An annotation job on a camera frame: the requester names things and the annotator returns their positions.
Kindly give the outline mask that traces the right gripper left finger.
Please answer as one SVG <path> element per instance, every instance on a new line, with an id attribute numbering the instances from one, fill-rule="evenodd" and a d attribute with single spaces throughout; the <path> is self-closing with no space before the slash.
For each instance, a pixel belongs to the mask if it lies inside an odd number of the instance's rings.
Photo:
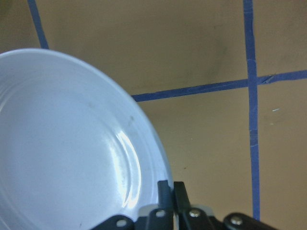
<path id="1" fill-rule="evenodd" d="M 158 206 L 157 220 L 159 230 L 173 229 L 173 204 L 172 193 L 168 181 L 159 181 L 158 185 Z"/>

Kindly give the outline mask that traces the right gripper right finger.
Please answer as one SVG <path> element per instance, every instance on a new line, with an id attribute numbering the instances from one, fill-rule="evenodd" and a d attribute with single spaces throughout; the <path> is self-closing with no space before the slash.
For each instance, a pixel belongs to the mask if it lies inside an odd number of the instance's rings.
<path id="1" fill-rule="evenodd" d="M 179 230 L 213 230 L 207 213 L 190 204 L 183 182 L 174 182 L 173 193 Z"/>

